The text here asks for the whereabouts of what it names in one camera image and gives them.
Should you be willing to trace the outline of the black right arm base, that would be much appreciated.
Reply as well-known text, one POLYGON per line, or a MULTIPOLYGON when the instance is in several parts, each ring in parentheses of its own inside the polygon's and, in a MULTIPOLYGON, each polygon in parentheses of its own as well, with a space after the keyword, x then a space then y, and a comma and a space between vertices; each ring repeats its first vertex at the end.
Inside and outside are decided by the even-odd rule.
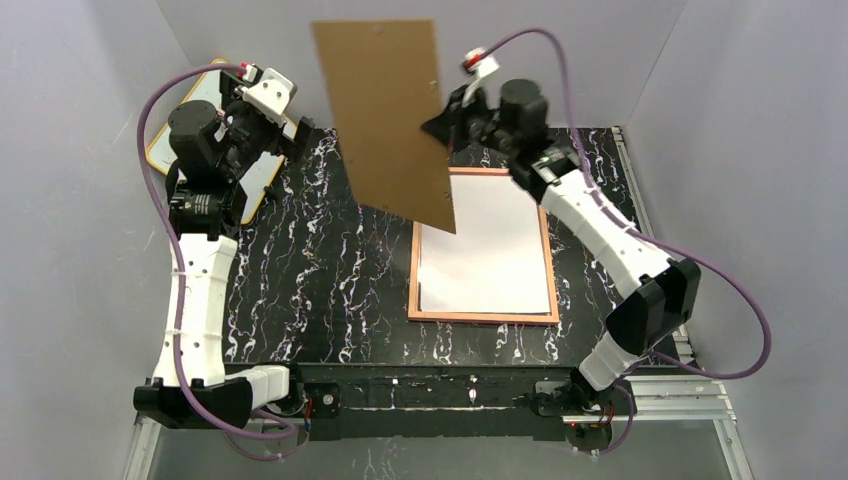
POLYGON ((627 395, 632 393, 632 386, 626 381, 590 397, 573 387, 569 380, 544 380, 534 384, 530 404, 542 417, 586 416, 590 421, 604 422, 630 414, 627 395))

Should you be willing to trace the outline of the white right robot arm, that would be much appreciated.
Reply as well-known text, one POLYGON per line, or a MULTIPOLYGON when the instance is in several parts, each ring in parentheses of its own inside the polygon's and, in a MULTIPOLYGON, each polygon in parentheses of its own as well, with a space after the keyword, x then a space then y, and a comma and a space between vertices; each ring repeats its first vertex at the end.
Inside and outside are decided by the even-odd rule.
POLYGON ((585 176, 577 152, 553 135, 547 113, 540 87, 516 79, 501 87, 495 109, 482 90, 456 89, 444 110, 421 129, 451 150, 478 143, 502 155, 512 180, 564 224, 611 277, 622 302, 570 374, 571 392, 595 399, 691 318, 701 270, 642 239, 585 176))

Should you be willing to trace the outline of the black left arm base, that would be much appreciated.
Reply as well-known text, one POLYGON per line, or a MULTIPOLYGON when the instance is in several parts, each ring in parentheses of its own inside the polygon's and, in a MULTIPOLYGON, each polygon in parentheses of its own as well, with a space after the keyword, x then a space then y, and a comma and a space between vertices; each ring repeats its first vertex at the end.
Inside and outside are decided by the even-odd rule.
POLYGON ((336 418, 341 411, 341 388, 336 383, 294 384, 288 396, 272 401, 264 410, 281 417, 336 418))

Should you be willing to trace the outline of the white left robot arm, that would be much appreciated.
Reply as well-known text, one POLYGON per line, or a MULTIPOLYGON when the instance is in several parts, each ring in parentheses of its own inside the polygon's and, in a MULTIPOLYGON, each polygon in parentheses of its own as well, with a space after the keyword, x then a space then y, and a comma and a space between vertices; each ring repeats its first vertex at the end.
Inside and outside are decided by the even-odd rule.
POLYGON ((168 118, 176 155, 166 180, 172 287, 160 358, 135 389, 133 405, 173 429, 243 429, 255 410, 288 395, 281 366, 225 371, 221 333, 230 268, 247 195, 240 180, 260 157, 302 155, 315 123, 298 121, 293 135, 245 101, 223 110, 203 100, 176 107, 168 118))

